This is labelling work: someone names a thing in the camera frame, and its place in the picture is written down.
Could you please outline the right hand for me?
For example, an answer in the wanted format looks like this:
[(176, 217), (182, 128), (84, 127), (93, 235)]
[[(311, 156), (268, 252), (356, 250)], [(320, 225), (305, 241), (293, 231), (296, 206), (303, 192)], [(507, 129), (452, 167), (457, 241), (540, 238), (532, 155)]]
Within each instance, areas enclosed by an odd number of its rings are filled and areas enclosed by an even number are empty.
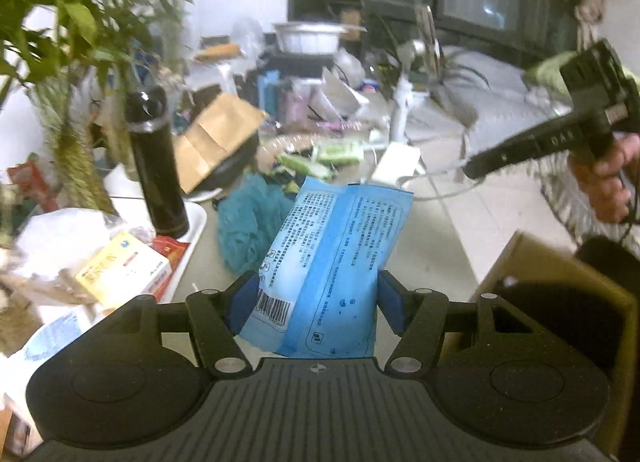
[(628, 134), (617, 138), (599, 161), (589, 165), (572, 153), (568, 167), (587, 196), (594, 214), (605, 224), (620, 224), (629, 215), (634, 196), (618, 175), (626, 173), (639, 179), (639, 136)]

